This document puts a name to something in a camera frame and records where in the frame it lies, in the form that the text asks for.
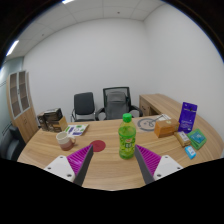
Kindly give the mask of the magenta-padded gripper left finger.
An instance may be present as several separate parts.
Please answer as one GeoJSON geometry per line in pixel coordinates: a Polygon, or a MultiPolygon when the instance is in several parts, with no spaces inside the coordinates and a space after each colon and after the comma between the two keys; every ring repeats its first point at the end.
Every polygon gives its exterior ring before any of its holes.
{"type": "Polygon", "coordinates": [[[59,155],[44,170],[81,186],[92,156],[93,146],[88,145],[69,156],[59,155]]]}

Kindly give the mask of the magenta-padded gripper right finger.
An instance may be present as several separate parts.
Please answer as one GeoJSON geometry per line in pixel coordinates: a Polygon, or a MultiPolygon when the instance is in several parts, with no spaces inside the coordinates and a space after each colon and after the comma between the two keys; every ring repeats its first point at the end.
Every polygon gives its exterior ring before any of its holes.
{"type": "Polygon", "coordinates": [[[145,184],[152,183],[182,169],[182,166],[169,155],[160,156],[140,145],[135,145],[134,154],[145,184]]]}

